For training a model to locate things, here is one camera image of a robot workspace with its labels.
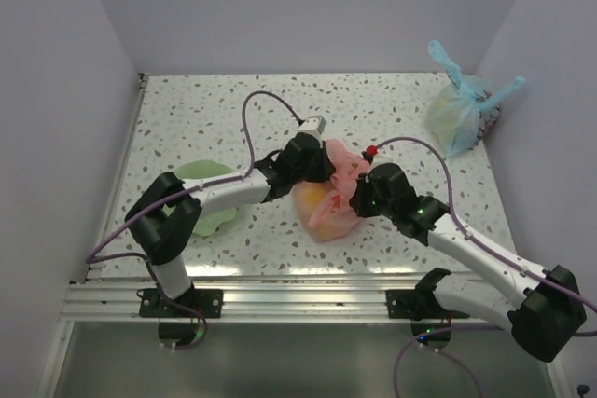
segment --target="metal frame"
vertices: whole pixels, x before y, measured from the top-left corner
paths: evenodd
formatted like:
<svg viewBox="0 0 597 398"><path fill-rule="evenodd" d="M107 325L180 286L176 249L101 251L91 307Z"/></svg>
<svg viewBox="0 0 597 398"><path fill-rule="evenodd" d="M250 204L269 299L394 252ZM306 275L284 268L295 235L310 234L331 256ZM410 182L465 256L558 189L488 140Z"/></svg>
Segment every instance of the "metal frame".
<svg viewBox="0 0 597 398"><path fill-rule="evenodd" d="M119 160L117 175L100 225L97 242L104 237L116 212L136 123L145 95L148 74L140 74L137 105L129 127L126 145ZM36 398L51 398L56 391L76 322L156 322L138 315L140 301L136 292L151 286L149 281L102 281L103 265L91 267L85 284L70 285L62 314L38 385ZM411 289L424 273L227 277L196 279L198 288L224 291L220 322L227 323L397 323L390 320L385 306L388 289ZM481 281L470 273L463 279ZM479 322L468 320L468 323ZM556 398L574 396L561 357L547 364Z"/></svg>

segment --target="blue plastic bag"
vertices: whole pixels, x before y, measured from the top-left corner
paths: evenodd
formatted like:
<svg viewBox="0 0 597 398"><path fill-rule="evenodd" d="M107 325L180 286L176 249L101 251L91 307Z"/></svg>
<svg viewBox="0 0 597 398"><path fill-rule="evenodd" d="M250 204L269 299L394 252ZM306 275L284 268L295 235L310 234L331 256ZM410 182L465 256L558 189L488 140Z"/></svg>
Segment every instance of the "blue plastic bag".
<svg viewBox="0 0 597 398"><path fill-rule="evenodd" d="M425 126L436 138L446 156L472 147L499 117L499 104L524 84L514 82L494 91L490 82L472 75L462 75L460 67L448 57L438 41L429 43L429 54L446 69L451 83L442 89L429 106Z"/></svg>

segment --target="white wall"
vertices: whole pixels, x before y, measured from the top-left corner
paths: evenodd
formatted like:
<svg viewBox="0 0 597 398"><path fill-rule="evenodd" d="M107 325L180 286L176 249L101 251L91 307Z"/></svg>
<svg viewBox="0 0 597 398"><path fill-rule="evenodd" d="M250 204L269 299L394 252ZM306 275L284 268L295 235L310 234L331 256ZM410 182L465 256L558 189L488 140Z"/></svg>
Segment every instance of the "white wall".
<svg viewBox="0 0 597 398"><path fill-rule="evenodd" d="M132 60L161 74L472 71L515 0L102 0Z"/></svg>
<svg viewBox="0 0 597 398"><path fill-rule="evenodd" d="M518 250L575 272L597 301L597 0L518 0L478 73L528 80L488 150ZM587 327L597 328L590 317ZM597 340L564 350L576 384L597 389Z"/></svg>
<svg viewBox="0 0 597 398"><path fill-rule="evenodd" d="M132 117L99 0L0 0L0 395L35 392Z"/></svg>

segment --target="speckled table surface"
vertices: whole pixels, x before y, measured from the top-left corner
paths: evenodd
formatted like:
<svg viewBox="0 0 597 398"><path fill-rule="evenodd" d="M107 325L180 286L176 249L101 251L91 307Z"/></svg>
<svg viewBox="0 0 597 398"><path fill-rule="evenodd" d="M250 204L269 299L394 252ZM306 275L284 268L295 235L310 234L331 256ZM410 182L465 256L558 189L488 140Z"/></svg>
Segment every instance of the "speckled table surface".
<svg viewBox="0 0 597 398"><path fill-rule="evenodd" d="M433 142L423 128L426 106L448 83L443 74L151 76L119 191L113 227L161 172L198 159L232 168L249 157L241 105L253 90L282 95L302 117L323 115L326 136L356 153L396 135ZM258 158L283 147L296 123L268 97L256 98L248 116ZM426 149L394 144L387 154L421 194L446 200L439 164ZM449 159L456 209L469 224L514 251L504 210L483 145ZM126 233L104 252L136 249ZM383 218L368 219L347 237L314 242L301 227L291 197L246 206L207 238L193 236L183 253L191 276L375 274L467 269L455 260L397 233ZM134 258L107 262L104 279L146 278Z"/></svg>

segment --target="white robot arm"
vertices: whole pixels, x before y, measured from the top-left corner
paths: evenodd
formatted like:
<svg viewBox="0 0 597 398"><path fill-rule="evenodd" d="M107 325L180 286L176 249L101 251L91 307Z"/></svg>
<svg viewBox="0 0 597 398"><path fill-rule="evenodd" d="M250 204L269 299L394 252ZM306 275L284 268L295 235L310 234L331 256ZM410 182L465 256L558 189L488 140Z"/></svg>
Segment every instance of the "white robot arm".
<svg viewBox="0 0 597 398"><path fill-rule="evenodd" d="M305 120L295 137L277 154L258 161L249 173L239 172L204 180L178 179L166 172L132 207L127 219L172 193L195 188L196 192L168 204L166 215L157 209L131 226L134 239L146 252L163 292L174 302L196 307L196 297L181 253L197 220L242 204L258 204L281 198L302 181L325 182L334 167L322 141L322 117ZM362 217L385 216L403 235L447 254L479 274L485 282L466 281L446 269L434 269L410 294L397 298L413 320L430 317L438 309L460 311L494 323L512 333L527 352L551 361L586 321L582 304L532 279L482 251L476 237L505 259L524 266L559 285L578 292L574 275L560 266L547 270L512 254L478 231L465 225L463 233L454 224L449 207L432 197L416 195L404 172L395 163L379 163L364 152L369 173L357 181L350 205Z"/></svg>

